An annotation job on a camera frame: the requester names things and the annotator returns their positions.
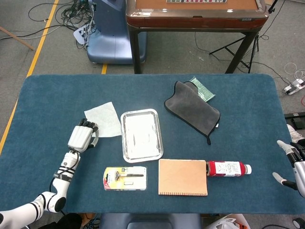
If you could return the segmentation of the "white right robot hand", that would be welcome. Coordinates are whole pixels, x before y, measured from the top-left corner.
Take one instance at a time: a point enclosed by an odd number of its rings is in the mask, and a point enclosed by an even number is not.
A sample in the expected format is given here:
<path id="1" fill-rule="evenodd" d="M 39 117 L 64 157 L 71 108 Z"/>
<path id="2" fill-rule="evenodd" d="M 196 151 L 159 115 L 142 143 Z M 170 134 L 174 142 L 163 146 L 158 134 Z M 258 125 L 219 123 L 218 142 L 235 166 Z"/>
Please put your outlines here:
<path id="1" fill-rule="evenodd" d="M 305 197 L 305 148 L 299 144 L 287 144 L 277 140 L 277 144 L 284 150 L 289 162 L 293 168 L 295 182 L 281 177 L 278 173 L 273 172 L 275 180 L 283 186 L 292 188 Z"/>

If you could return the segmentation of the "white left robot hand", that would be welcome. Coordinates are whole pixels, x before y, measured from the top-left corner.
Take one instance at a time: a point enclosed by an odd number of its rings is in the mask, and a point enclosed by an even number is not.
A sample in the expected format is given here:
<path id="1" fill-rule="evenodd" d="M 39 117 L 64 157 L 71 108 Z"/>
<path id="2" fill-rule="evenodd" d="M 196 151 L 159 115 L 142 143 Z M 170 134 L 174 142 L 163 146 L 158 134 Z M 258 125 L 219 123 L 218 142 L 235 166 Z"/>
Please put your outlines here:
<path id="1" fill-rule="evenodd" d="M 99 127 L 96 123 L 83 118 L 74 127 L 68 141 L 71 151 L 83 153 L 87 149 L 94 148 L 99 140 Z"/>

